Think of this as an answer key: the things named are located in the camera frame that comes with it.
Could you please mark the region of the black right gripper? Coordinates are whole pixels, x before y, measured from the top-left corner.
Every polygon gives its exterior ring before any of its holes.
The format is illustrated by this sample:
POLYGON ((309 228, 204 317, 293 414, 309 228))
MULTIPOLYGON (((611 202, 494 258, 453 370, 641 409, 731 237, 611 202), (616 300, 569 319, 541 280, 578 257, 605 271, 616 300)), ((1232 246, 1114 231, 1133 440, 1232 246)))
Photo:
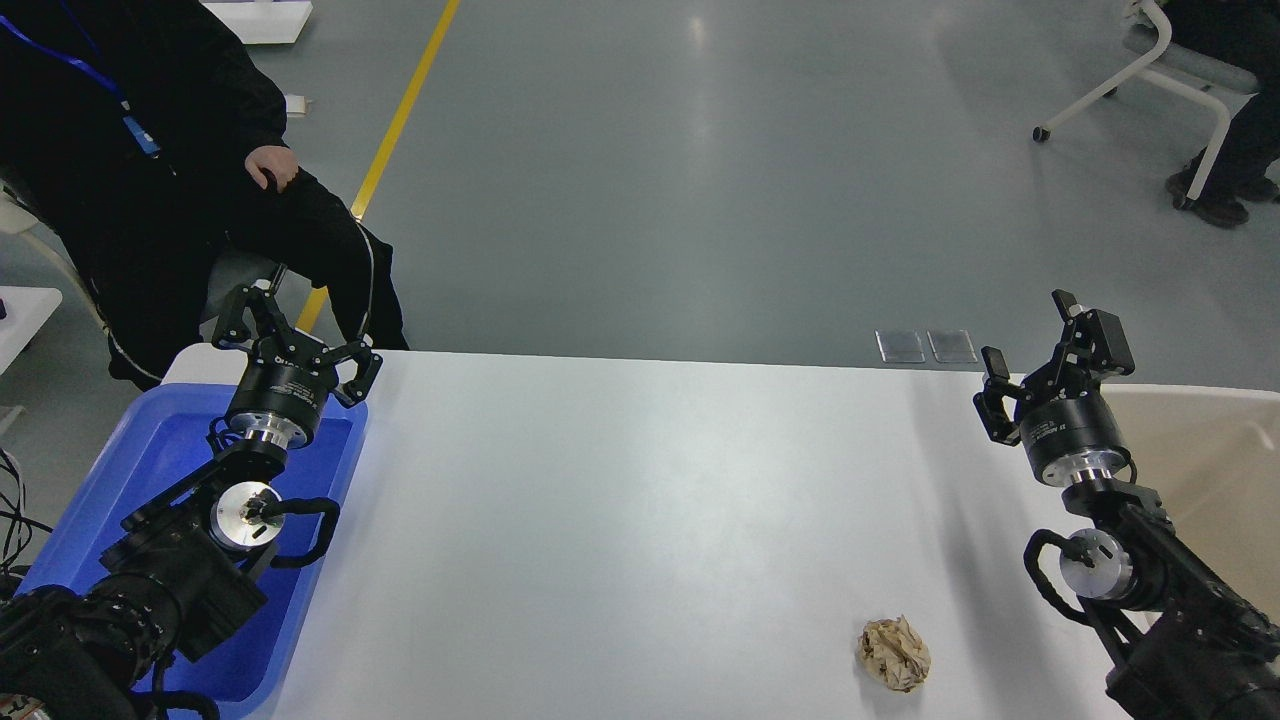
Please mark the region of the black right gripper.
POLYGON ((1102 396, 1102 383, 1132 375, 1135 359, 1119 316, 1085 307, 1074 293, 1051 293, 1062 319, 1062 334, 1050 361, 1011 382, 1000 348, 983 346, 986 369, 973 404, 988 439, 1023 445, 1033 477, 1043 486, 1065 488, 1085 470, 1115 474, 1132 464, 1115 415, 1102 396), (1015 402, 1015 419, 1006 409, 1015 402))

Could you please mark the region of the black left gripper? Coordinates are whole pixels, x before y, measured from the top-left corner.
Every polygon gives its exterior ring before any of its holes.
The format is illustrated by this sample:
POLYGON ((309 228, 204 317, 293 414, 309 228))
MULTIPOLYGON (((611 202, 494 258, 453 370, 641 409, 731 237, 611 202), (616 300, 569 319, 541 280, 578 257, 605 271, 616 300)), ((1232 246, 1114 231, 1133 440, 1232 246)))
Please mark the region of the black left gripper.
POLYGON ((246 348, 248 361, 224 416, 228 428, 250 439, 280 448, 310 445, 332 392, 343 407, 365 402, 383 366, 369 342, 329 348, 315 337, 294 337, 276 302, 271 284, 238 284, 218 314, 211 345, 246 348), (324 365, 315 360, 324 354, 324 365), (335 369, 351 361, 355 374, 337 378, 335 369))

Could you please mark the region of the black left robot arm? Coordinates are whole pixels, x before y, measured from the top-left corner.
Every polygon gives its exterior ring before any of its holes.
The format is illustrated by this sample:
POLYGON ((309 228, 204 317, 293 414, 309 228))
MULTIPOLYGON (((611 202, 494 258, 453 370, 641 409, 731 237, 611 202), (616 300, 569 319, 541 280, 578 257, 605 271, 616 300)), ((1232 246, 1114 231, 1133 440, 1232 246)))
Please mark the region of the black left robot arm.
POLYGON ((366 400, 381 356, 366 334, 332 347, 292 327, 266 281, 229 293, 212 343, 247 361, 210 421, 211 457, 122 519, 86 593, 41 585, 3 605, 5 719, 219 717, 212 698, 165 689, 177 655, 197 661, 248 624, 268 603, 266 570, 328 552, 340 505, 285 498, 273 482, 315 439, 329 398, 366 400))

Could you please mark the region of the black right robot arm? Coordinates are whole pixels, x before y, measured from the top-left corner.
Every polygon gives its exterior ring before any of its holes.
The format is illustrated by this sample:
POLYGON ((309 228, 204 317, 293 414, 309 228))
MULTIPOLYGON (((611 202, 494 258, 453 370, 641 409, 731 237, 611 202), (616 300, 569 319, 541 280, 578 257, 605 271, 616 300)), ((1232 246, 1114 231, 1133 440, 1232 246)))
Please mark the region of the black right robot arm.
POLYGON ((1176 534, 1102 395, 1135 369, 1120 319, 1052 292, 1062 332, 1050 360, 1014 380, 998 348, 973 404, 987 437, 1023 447, 1032 474, 1089 525, 1039 529, 1023 566, 1062 618, 1111 660, 1107 696, 1133 719, 1275 719, 1277 626, 1176 534))

